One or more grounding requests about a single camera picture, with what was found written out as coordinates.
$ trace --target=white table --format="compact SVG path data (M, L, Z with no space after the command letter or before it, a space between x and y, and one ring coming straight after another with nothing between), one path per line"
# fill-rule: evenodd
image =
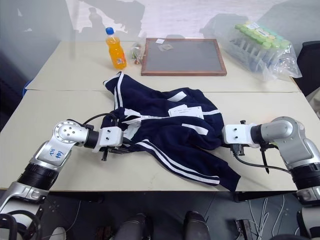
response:
M128 53L133 42L122 42ZM159 91L189 87L203 92L299 92L288 77L287 81L262 82L221 51L226 76L141 76L141 65L127 57L123 70L136 81ZM103 81L116 75L105 42L60 42L34 80L30 90L104 91Z
M306 135L320 148L320 121L300 92L216 92L205 93L221 111L225 124L266 123L279 116L301 121ZM51 138L56 123L68 118L84 122L113 109L112 95L104 91L29 90L0 133L0 188L7 188L24 171L38 147ZM99 128L102 119L92 123ZM262 163L258 149L246 148L245 161ZM296 187L285 172L243 165L226 148L214 151L242 177L237 191L289 191ZM266 152L269 165L284 167L275 149ZM100 153L74 147L53 191L225 191L176 176L146 152L126 155L109 153L101 162Z

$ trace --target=floor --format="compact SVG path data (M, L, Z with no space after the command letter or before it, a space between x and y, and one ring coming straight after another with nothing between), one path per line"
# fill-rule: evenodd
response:
M302 206L292 194L284 196L284 208L275 226L275 234L293 234L298 227L296 214ZM230 192L108 192L101 193L100 200L102 203L81 201L76 222L68 231L68 239L94 240L97 227L117 229L128 217L141 212L152 217L155 240L182 239L183 220L189 210L198 211L207 219L212 240L235 240L239 235L235 220L252 220L249 202L235 202ZM272 237L272 227L282 201L282 195L268 198L266 212L269 217L263 240ZM251 201L257 222L260 221L263 202L264 198ZM43 206L43 236L50 235L58 226L68 229L76 217L79 203L76 198L50 195Z

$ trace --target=small plastic bag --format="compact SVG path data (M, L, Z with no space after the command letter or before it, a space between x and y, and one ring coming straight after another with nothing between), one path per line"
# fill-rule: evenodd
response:
M134 64L142 64L146 49L146 39L147 33L144 32L130 49L129 58L132 59Z
M287 80L300 78L292 43L257 23L215 22L213 35L222 48L258 78Z

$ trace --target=wooden picture frame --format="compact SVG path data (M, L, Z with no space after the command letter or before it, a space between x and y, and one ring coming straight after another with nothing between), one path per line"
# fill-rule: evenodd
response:
M218 60L220 64L219 69L214 70L149 70L147 66L149 51L150 51L150 45L151 44L157 44L155 43L158 38L147 38L145 43L145 52L142 59L142 68L141 68L141 76L225 76L227 75L227 70L217 43L216 39L207 39L207 38L165 38L163 44L169 44L170 42L175 41L189 41L189 42L212 42L214 49L212 49L212 54L216 55L216 59ZM153 51L159 51L157 54L162 54L165 52L161 52L159 49L154 49Z

